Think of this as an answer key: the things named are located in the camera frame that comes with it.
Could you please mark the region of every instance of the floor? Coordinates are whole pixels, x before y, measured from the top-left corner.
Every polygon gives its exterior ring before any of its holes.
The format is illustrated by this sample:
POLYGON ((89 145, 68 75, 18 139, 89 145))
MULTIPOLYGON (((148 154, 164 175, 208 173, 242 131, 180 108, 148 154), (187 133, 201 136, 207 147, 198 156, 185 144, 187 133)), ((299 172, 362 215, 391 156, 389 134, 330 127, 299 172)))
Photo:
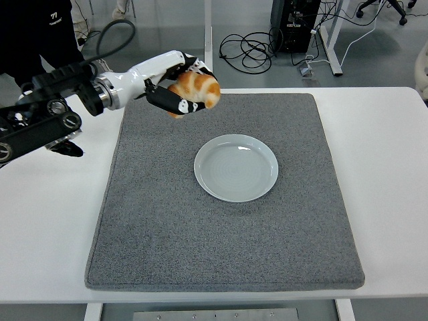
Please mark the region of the floor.
MULTIPOLYGON (((93 1, 94 14, 91 14, 89 3, 84 2, 82 13, 92 25, 92 31, 101 30, 111 22, 113 0, 93 1)), ((253 32, 268 32, 270 29, 270 13, 272 0, 246 1, 212 1, 213 26, 213 71, 223 88, 297 88, 304 86, 320 87, 365 87, 365 86, 408 86, 414 87, 413 68, 415 59, 428 40, 428 17, 408 16, 405 26, 399 25, 399 15, 393 8, 383 7, 376 29, 354 43, 343 61, 343 75, 332 75, 326 62, 311 62, 312 75, 303 77, 296 63, 305 58, 304 54, 280 52, 272 58, 269 70, 258 75, 247 75, 238 72, 219 58, 219 46, 223 39, 235 33, 241 36, 253 32)), ((347 15, 352 17, 359 1, 352 0, 347 15)), ((137 33, 130 45, 122 51, 105 58, 114 71, 125 71, 134 64, 171 49, 178 49, 204 60, 204 24, 205 8, 203 1, 163 0, 134 1, 136 18, 132 14, 132 6, 126 17, 135 24, 137 33)), ((375 16, 378 5, 371 5, 364 10, 362 19, 350 19, 355 23, 368 23, 375 16)), ((405 8, 414 15, 428 14, 428 6, 424 1, 418 2, 413 9, 405 8)), ((100 46, 101 52, 109 51, 129 34, 126 25, 113 27, 100 46)), ((336 53, 341 62, 348 45, 373 28, 373 24, 361 27, 344 21, 336 43, 336 53)), ((96 41, 99 35, 90 38, 83 47, 86 58, 96 54, 96 41)), ((267 42, 266 35, 254 36, 267 42)), ((239 54, 237 45, 226 45, 223 53, 228 57, 239 54)), ((319 45, 319 57, 326 56, 319 45)), ((317 48, 312 42, 308 54, 317 55, 317 48)), ((242 68, 239 60, 233 61, 237 68, 242 68)), ((19 88, 8 75, 0 75, 0 104, 14 104, 19 88)), ((300 311, 301 320, 337 320, 332 301, 319 302, 288 302, 300 311)), ((352 305, 357 321, 371 320, 428 320, 428 298, 394 298, 353 300, 352 305)), ((138 304, 105 305, 102 320, 132 320, 132 313, 139 310, 156 308, 172 309, 165 305, 141 306, 138 304)), ((0 320, 83 320, 85 305, 0 305, 0 320)))

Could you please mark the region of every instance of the plate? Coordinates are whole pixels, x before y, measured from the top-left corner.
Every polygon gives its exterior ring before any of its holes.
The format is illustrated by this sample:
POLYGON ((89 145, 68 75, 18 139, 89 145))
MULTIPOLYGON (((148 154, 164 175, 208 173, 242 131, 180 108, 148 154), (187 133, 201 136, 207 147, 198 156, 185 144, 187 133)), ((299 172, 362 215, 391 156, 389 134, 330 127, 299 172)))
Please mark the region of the plate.
POLYGON ((194 170, 199 184, 214 197, 247 202, 265 195, 278 177, 278 162, 260 140, 240 134, 216 137, 199 150, 194 170))

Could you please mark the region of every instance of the white cable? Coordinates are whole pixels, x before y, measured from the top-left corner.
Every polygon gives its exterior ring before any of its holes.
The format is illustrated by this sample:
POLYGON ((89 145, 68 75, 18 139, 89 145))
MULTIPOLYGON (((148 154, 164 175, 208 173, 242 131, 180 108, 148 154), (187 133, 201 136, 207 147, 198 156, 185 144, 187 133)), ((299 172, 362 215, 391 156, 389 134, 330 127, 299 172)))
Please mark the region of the white cable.
POLYGON ((353 42, 351 42, 348 46, 348 48, 345 51, 345 55, 343 56, 342 62, 340 63, 340 67, 342 67, 343 62, 345 61, 345 57, 346 54, 348 53, 349 48, 351 47, 352 44, 356 43, 357 41, 361 40, 362 38, 364 38, 366 35, 372 33, 375 29, 376 29, 376 20, 377 20, 377 16, 379 14, 379 11, 382 9, 382 4, 385 0, 381 0, 381 2, 379 3, 379 7, 377 8, 377 12, 376 12, 376 17, 374 19, 374 27, 373 29, 371 29, 369 32, 365 33, 364 35, 362 35, 361 37, 359 37, 357 40, 354 40, 353 42))
POLYGON ((307 60, 308 64, 309 63, 313 64, 315 62, 328 62, 330 64, 330 62, 328 60, 325 60, 325 59, 320 59, 320 60, 313 60, 313 59, 314 59, 313 55, 306 55, 306 57, 305 57, 305 60, 307 60))

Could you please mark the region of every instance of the shoe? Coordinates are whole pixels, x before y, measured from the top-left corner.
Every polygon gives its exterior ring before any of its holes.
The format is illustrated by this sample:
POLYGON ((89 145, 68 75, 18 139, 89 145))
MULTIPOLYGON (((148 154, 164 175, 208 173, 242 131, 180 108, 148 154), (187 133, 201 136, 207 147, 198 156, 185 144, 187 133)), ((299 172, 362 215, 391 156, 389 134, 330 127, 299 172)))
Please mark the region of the shoe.
POLYGON ((125 19, 125 12, 122 12, 121 10, 119 10, 119 8, 115 8, 115 10, 113 10, 113 14, 112 14, 113 20, 122 20, 125 19))

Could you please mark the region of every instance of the black computer case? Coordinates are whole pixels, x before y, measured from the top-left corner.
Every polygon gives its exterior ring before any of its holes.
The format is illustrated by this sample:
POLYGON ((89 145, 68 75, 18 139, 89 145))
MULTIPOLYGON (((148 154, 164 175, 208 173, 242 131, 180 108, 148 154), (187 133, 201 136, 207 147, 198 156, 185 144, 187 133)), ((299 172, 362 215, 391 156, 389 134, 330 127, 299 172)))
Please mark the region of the black computer case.
POLYGON ((270 16, 274 47, 284 52, 306 53, 320 4, 321 0, 274 0, 270 16))

